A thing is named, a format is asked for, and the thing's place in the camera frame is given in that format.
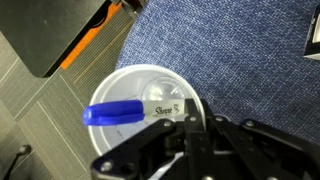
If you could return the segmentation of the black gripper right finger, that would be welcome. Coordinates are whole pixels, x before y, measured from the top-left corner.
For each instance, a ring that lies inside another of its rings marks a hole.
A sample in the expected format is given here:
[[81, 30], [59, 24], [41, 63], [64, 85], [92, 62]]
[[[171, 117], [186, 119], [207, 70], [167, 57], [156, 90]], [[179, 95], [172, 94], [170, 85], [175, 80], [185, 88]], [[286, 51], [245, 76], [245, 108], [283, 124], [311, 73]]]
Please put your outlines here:
[[236, 125], [187, 99], [185, 160], [192, 179], [320, 180], [320, 145], [259, 121]]

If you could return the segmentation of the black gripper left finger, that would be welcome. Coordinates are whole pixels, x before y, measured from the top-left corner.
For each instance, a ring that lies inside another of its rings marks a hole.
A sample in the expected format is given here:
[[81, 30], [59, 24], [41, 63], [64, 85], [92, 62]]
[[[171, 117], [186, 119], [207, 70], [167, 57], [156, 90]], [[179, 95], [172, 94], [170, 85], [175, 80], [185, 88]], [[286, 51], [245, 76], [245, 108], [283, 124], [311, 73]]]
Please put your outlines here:
[[93, 180], [145, 180], [184, 149], [184, 123], [160, 119], [107, 153], [90, 167]]

